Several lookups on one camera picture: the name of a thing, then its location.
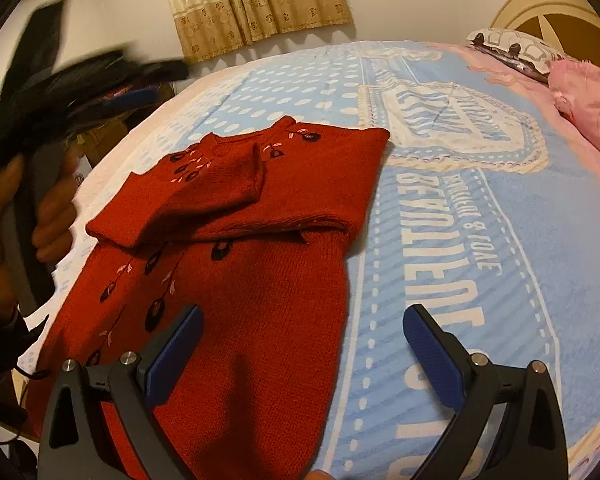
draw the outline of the pink fabric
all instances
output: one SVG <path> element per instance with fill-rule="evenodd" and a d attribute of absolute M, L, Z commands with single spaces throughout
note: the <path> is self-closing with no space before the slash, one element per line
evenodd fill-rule
<path fill-rule="evenodd" d="M 556 108 L 600 150 L 600 68 L 557 61 L 551 67 L 549 88 Z"/>

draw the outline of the bed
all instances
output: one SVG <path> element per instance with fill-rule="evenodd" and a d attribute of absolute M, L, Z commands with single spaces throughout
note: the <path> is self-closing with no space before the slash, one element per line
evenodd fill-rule
<path fill-rule="evenodd" d="M 406 480 L 442 434 L 449 413 L 402 334 L 405 306 L 423 303 L 466 348 L 498 364 L 547 364 L 571 478 L 586 478 L 600 458 L 600 153 L 559 115 L 545 86 L 467 47 L 350 43 L 196 82 L 82 184 L 58 290 L 27 322 L 53 320 L 95 245 L 84 225 L 131 171 L 210 131 L 240 134 L 283 115 L 392 134 L 368 226 L 347 259 L 349 317 L 315 466 L 336 478 Z M 407 196 L 414 185 L 436 189 L 439 200 Z M 25 370 L 35 368 L 43 339 L 21 357 Z M 468 477 L 486 458 L 499 415 Z"/>

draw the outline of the black embroidered leaf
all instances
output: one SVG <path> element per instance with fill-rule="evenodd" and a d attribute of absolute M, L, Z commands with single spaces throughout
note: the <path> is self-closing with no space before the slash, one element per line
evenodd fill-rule
<path fill-rule="evenodd" d="M 111 282 L 109 283 L 109 285 L 107 285 L 107 288 L 105 288 L 102 291 L 102 294 L 100 295 L 100 303 L 102 303 L 104 300 L 106 300 L 111 293 L 113 292 L 113 289 L 116 288 L 116 282 Z"/>
<path fill-rule="evenodd" d="M 144 266 L 144 273 L 149 274 L 152 270 L 155 269 L 155 266 L 158 264 L 160 260 L 160 256 L 162 256 L 162 249 L 160 249 L 157 253 L 154 253 L 149 257 L 146 261 L 146 265 Z"/>
<path fill-rule="evenodd" d="M 302 140 L 306 140 L 307 142 L 317 142 L 318 140 L 320 140 L 321 137 L 321 134 L 316 134 L 314 132 L 302 134 Z"/>
<path fill-rule="evenodd" d="M 100 349 L 98 348 L 93 354 L 89 356 L 85 366 L 95 366 L 100 362 Z"/>
<path fill-rule="evenodd" d="M 215 262 L 222 260 L 229 252 L 231 252 L 231 247 L 233 247 L 233 240 L 220 240 L 216 242 L 214 248 L 211 249 L 211 259 Z"/>
<path fill-rule="evenodd" d="M 153 332 L 160 323 L 160 320 L 162 319 L 162 314 L 164 314 L 164 300 L 163 298 L 158 298 L 151 304 L 149 310 L 146 313 L 146 318 L 144 320 L 144 329 L 147 332 Z"/>

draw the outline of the curtain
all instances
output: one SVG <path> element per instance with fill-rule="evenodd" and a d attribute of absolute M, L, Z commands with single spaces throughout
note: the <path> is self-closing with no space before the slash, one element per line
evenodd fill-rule
<path fill-rule="evenodd" d="M 169 0 L 184 55 L 220 56 L 281 32 L 350 23 L 346 0 Z"/>

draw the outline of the pillow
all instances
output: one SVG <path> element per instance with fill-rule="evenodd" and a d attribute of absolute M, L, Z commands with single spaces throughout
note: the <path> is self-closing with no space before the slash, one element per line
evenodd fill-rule
<path fill-rule="evenodd" d="M 506 28 L 481 28 L 469 34 L 466 42 L 544 84 L 554 61 L 573 59 L 535 36 Z"/>
<path fill-rule="evenodd" d="M 555 107 L 600 152 L 600 68 L 557 61 L 551 68 L 549 88 Z"/>

